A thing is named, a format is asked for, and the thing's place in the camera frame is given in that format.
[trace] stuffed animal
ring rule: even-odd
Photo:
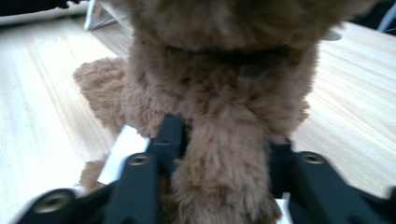
[[[154,137],[164,113],[191,126],[171,176],[173,223],[276,223],[269,144],[306,117],[317,44],[375,0],[112,0],[134,27],[129,61],[102,59],[74,74],[94,115]],[[103,165],[81,183],[97,189]]]

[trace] black bracket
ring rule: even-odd
[[[56,189],[38,198],[20,224],[156,224],[159,175],[170,176],[186,148],[184,121],[166,115],[148,150],[130,156],[120,180],[87,197]],[[272,193],[290,193],[294,224],[396,224],[396,189],[389,199],[354,189],[319,154],[293,153],[291,142],[272,145]]]

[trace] fur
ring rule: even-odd
[[[269,144],[306,118],[319,40],[374,2],[113,0],[134,26],[129,62],[84,64],[75,79],[114,131],[153,137],[164,113],[191,122],[174,223],[276,223]]]

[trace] brown plush toy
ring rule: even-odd
[[[375,0],[113,0],[134,27],[128,62],[74,74],[94,115],[154,137],[164,113],[187,120],[190,142],[171,178],[173,223],[276,223],[266,162],[305,114],[317,43]],[[102,161],[81,177],[87,189]]]

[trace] wooden surface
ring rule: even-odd
[[[113,145],[72,78],[106,56],[75,20],[0,28],[0,223],[47,190],[74,187],[85,161]]]
[[[296,150],[330,159],[349,184],[377,196],[396,186],[396,38],[346,24],[320,44],[310,118]]]
[[[114,142],[71,76],[114,56],[104,46],[125,57],[128,37],[117,24],[87,33],[82,23],[0,28],[0,223],[47,190],[74,187],[84,161]],[[310,118],[293,136],[295,149],[326,156],[350,184],[385,196],[396,185],[396,39],[349,24],[341,34],[320,44]]]

